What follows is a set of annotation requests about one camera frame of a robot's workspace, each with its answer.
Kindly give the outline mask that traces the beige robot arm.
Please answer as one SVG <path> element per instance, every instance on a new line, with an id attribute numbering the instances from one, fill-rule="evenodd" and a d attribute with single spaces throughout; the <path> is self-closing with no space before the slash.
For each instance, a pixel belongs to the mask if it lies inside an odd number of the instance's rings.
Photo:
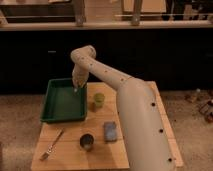
<path id="1" fill-rule="evenodd" d="M 116 106 L 124 136 L 130 171 L 176 171 L 153 89 L 142 79 L 96 60 L 87 45 L 70 53 L 75 87 L 93 74 L 116 91 Z"/>

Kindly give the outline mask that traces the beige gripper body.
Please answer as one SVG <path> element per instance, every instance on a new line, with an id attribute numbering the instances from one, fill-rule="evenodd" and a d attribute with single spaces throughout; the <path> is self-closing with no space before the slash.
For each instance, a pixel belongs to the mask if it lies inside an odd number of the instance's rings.
<path id="1" fill-rule="evenodd" d="M 72 81 L 75 87 L 83 87 L 88 80 L 88 71 L 78 65 L 72 71 Z"/>

